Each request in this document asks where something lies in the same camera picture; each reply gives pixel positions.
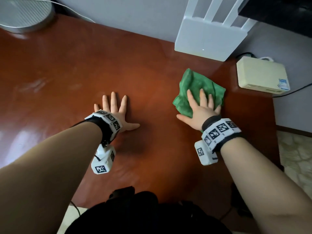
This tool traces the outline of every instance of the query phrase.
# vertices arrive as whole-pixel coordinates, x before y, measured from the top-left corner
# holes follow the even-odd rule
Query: green rag
[[[182,115],[185,115],[190,118],[193,117],[193,110],[191,109],[188,102],[187,96],[188,89],[191,90],[193,97],[198,103],[198,105],[199,105],[200,89],[204,89],[207,98],[209,94],[212,94],[215,108],[218,105],[223,105],[225,88],[217,85],[207,77],[198,74],[192,71],[191,69],[187,69],[184,72],[182,80],[180,82],[180,93],[173,101],[174,106],[176,106],[176,109]]]

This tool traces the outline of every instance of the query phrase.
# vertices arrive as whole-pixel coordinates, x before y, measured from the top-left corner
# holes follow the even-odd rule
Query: human hand
[[[120,129],[119,132],[124,132],[126,130],[135,130],[140,127],[140,124],[128,123],[125,120],[126,111],[127,111],[127,96],[126,95],[122,98],[119,111],[117,107],[117,99],[116,99],[115,92],[112,92],[112,95],[111,95],[111,109],[110,109],[110,106],[108,105],[108,99],[106,95],[103,95],[102,102],[103,102],[103,110],[107,112],[111,112],[111,114],[117,117],[120,123],[122,124],[122,128]],[[98,106],[98,104],[94,104],[94,111],[97,112],[98,110],[100,110],[100,107]]]
[[[216,110],[213,110],[214,103],[213,103],[213,97],[211,94],[208,96],[208,102],[205,95],[205,92],[203,89],[199,92],[200,97],[200,105],[198,106],[197,102],[193,98],[193,95],[190,90],[187,91],[188,94],[188,100],[189,104],[193,110],[193,118],[189,118],[187,116],[178,114],[177,118],[181,120],[182,122],[185,122],[190,127],[192,127],[195,130],[201,130],[202,125],[204,122],[212,117],[220,114],[221,111],[221,105],[217,106]]]

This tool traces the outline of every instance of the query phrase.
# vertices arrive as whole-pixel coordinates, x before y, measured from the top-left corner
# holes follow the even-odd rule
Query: wooden table
[[[127,120],[141,127],[114,141],[117,156],[109,173],[95,175],[89,167],[73,197],[78,206],[89,208],[133,185],[137,192],[154,192],[160,202],[192,199],[216,217],[227,211],[232,178],[224,162],[219,157],[214,165],[200,164],[194,143],[201,133],[177,120],[172,105],[187,68],[227,89],[222,115],[279,163],[271,95],[240,89],[235,60],[175,52],[171,42],[63,15],[25,35],[1,30],[0,45],[1,167],[83,120],[103,94],[129,97]],[[253,220],[235,212],[224,222],[232,230],[255,229]]]

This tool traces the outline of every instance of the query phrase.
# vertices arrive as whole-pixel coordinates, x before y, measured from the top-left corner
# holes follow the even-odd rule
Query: forearm
[[[254,216],[312,213],[312,201],[303,190],[245,139],[228,141],[221,154]]]
[[[58,133],[0,169],[1,230],[53,233],[102,139],[85,122]]]

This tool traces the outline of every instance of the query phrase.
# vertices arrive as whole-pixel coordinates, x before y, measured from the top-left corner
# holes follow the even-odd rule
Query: white sensor box
[[[290,90],[285,67],[280,63],[243,56],[236,66],[241,88],[271,94]]]

